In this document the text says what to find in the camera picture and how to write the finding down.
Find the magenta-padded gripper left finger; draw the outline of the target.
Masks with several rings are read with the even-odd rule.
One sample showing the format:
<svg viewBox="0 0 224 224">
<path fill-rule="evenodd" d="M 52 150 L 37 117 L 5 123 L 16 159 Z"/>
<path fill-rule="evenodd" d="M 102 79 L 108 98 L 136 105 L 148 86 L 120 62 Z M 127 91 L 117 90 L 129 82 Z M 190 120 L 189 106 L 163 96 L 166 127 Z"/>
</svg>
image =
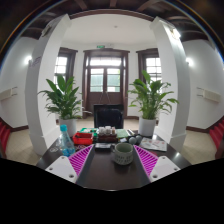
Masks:
<svg viewBox="0 0 224 224">
<path fill-rule="evenodd" d="M 90 145 L 69 157 L 60 156 L 46 168 L 46 171 L 67 181 L 76 183 L 84 169 L 88 166 L 93 149 L 94 145 Z"/>
</svg>

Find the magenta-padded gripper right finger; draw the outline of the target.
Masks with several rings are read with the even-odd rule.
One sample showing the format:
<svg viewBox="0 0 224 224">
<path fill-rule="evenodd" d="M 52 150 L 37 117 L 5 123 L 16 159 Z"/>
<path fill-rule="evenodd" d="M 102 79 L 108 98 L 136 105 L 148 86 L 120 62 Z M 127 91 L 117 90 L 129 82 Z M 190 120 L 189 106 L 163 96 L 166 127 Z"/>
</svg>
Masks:
<svg viewBox="0 0 224 224">
<path fill-rule="evenodd" d="M 135 145 L 134 148 L 150 182 L 155 182 L 180 170 L 180 168 L 166 156 L 158 157 L 137 145 Z"/>
</svg>

